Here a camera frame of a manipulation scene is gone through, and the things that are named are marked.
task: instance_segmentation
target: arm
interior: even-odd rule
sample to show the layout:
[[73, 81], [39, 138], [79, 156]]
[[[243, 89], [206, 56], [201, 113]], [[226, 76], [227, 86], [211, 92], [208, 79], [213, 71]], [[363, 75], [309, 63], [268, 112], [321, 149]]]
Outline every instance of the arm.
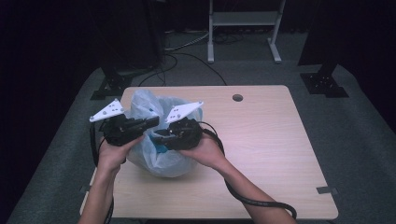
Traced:
[[113, 200], [114, 180], [130, 148], [143, 137], [121, 147], [114, 147], [104, 140], [99, 149], [99, 163], [87, 202], [78, 223], [104, 223]]
[[[256, 201], [275, 201], [239, 172], [224, 157], [216, 141], [210, 136], [204, 134], [196, 148], [180, 150], [180, 153], [218, 171], [241, 196]], [[244, 206], [255, 223], [296, 223], [289, 213], [282, 208], [259, 207], [248, 204], [244, 204]]]

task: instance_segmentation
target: wooden table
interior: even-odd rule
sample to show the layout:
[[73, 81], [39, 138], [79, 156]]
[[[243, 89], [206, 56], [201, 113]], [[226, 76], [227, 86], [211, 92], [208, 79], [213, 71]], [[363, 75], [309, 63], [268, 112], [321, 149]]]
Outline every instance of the wooden table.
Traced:
[[[121, 98], [130, 108], [138, 88]], [[334, 219], [337, 208], [298, 111], [285, 86], [150, 87], [155, 95], [204, 101], [203, 121], [217, 130], [226, 157], [275, 200], [292, 205], [299, 219]], [[241, 102], [233, 99], [243, 96]], [[121, 166], [114, 192], [113, 217], [249, 218], [229, 193], [223, 178], [198, 165], [176, 178], [151, 175], [130, 162]]]

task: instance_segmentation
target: blue plastic bag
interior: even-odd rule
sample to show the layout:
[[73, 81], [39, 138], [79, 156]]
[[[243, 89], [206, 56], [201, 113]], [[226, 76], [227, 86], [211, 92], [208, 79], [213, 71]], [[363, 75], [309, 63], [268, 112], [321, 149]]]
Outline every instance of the blue plastic bag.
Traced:
[[[160, 117], [157, 127], [147, 130], [143, 141], [132, 147], [127, 159], [140, 168], [146, 169], [153, 175], [161, 177], [176, 177], [191, 171], [197, 162], [185, 157], [175, 150], [167, 150], [165, 146], [156, 146], [150, 139], [158, 136], [154, 133], [159, 129], [168, 128], [165, 119], [175, 105], [184, 105], [189, 101], [171, 96], [155, 96], [151, 91], [138, 90], [132, 96], [131, 110], [128, 118], [146, 119]], [[188, 115], [188, 119], [202, 120], [202, 109], [199, 108]]]

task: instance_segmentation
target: wire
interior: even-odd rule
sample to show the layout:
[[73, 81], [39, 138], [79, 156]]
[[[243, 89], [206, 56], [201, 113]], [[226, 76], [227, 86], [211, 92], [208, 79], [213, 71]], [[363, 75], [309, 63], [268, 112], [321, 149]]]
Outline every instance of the wire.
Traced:
[[216, 44], [219, 45], [231, 45], [234, 44], [236, 42], [242, 41], [245, 39], [245, 37], [243, 35], [240, 35], [241, 37], [238, 38], [235, 35], [224, 35], [224, 34], [219, 34], [215, 36], [215, 39], [213, 42], [215, 42]]
[[165, 49], [165, 51], [174, 51], [174, 50], [177, 50], [177, 49], [183, 49], [183, 48], [185, 48], [187, 46], [190, 46], [190, 45], [193, 45], [195, 43], [198, 43], [199, 41], [205, 39], [208, 35], [209, 35], [209, 32], [206, 32], [206, 34], [204, 34], [203, 36], [198, 37], [198, 38], [196, 38], [196, 39], [194, 39], [194, 40], [192, 40], [192, 41], [190, 41], [190, 42], [188, 42], [188, 43], [186, 43], [184, 45], [181, 45], [181, 46], [178, 46], [178, 47], [175, 47], [175, 48], [171, 48], [171, 49]]
[[198, 121], [198, 123], [206, 124], [207, 126], [209, 126], [213, 130], [215, 135], [218, 135], [218, 133], [216, 132], [216, 129], [212, 125], [210, 125], [209, 123], [206, 123], [206, 122], [203, 122], [203, 121]]
[[113, 211], [114, 211], [114, 196], [111, 199], [111, 205], [108, 208], [108, 212], [105, 218], [105, 224], [109, 224], [111, 222], [111, 218], [113, 217]]
[[99, 144], [98, 152], [99, 152], [100, 147], [102, 146], [103, 142], [105, 142], [105, 140], [106, 140], [106, 137], [104, 136], [103, 139], [102, 139], [102, 141], [101, 141], [100, 144]]
[[160, 66], [160, 69], [161, 69], [161, 71], [163, 72], [163, 86], [166, 86], [166, 74], [165, 74], [165, 72], [163, 71], [163, 67], [162, 67], [162, 66]]
[[227, 82], [224, 80], [224, 78], [221, 76], [221, 74], [220, 74], [218, 71], [216, 71], [215, 69], [213, 69], [209, 64], [207, 64], [206, 62], [204, 62], [202, 59], [200, 59], [200, 58], [198, 58], [198, 57], [196, 57], [196, 56], [194, 56], [194, 55], [192, 55], [192, 54], [188, 54], [188, 53], [172, 53], [172, 54], [187, 55], [187, 56], [190, 56], [190, 57], [192, 57], [192, 58], [195, 58], [196, 60], [200, 61], [201, 63], [203, 63], [204, 65], [206, 65], [208, 68], [210, 68], [210, 70], [212, 70], [214, 73], [216, 73], [216, 74], [219, 76], [219, 78], [221, 78], [222, 82], [224, 83], [224, 86], [228, 86], [228, 85], [227, 85]]
[[[208, 129], [204, 129], [203, 132], [209, 134], [211, 137], [213, 137], [216, 140], [216, 142], [219, 145], [219, 148], [220, 148], [221, 152], [225, 155], [224, 146], [221, 143], [221, 140], [219, 139], [218, 135], [215, 134], [215, 133], [210, 132]], [[277, 207], [277, 208], [287, 209], [287, 210], [291, 211], [291, 216], [294, 219], [297, 218], [296, 210], [292, 206], [290, 206], [289, 204], [279, 203], [279, 202], [261, 202], [261, 201], [256, 201], [256, 200], [251, 200], [251, 199], [245, 198], [245, 197], [241, 196], [240, 194], [238, 194], [233, 189], [233, 187], [231, 187], [231, 185], [227, 182], [227, 180], [224, 179], [224, 182], [225, 182], [225, 185], [226, 185], [228, 191], [230, 191], [230, 193], [235, 197], [235, 199], [240, 201], [241, 203], [246, 203], [246, 204], [250, 204], [250, 205], [253, 205], [253, 206], [259, 206], [259, 207]]]
[[96, 149], [95, 122], [91, 124], [90, 136], [91, 136], [91, 150], [92, 150], [93, 164], [95, 164], [95, 167], [97, 167], [99, 162], [99, 154], [98, 154], [98, 150]]
[[174, 67], [176, 67], [176, 65], [177, 65], [177, 58], [176, 58], [175, 56], [172, 56], [172, 55], [169, 55], [169, 54], [165, 54], [165, 56], [169, 56], [169, 57], [173, 58], [173, 59], [175, 60], [175, 63], [174, 63], [171, 67], [169, 67], [169, 68], [167, 68], [167, 69], [165, 69], [165, 70], [163, 70], [163, 68], [161, 67], [161, 72], [156, 72], [156, 73], [151, 74], [150, 76], [146, 77], [145, 79], [143, 79], [143, 80], [139, 83], [139, 85], [137, 85], [138, 87], [141, 87], [142, 84], [143, 84], [146, 80], [148, 80], [149, 78], [155, 77], [155, 76], [157, 76], [157, 75], [160, 74], [160, 73], [163, 73], [163, 75], [165, 76], [165, 72], [167, 72], [167, 71], [173, 69]]

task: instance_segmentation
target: forearm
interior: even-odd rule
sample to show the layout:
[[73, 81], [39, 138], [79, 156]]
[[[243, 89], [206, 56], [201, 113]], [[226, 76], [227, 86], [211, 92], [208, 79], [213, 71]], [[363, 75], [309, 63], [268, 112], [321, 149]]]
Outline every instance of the forearm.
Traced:
[[[241, 196], [263, 202], [274, 202], [267, 193], [262, 191], [227, 160], [221, 162], [215, 169]], [[295, 220], [282, 208], [259, 207], [244, 204], [250, 216], [258, 223], [295, 223]]]
[[113, 200], [116, 174], [98, 167], [79, 223], [104, 223]]

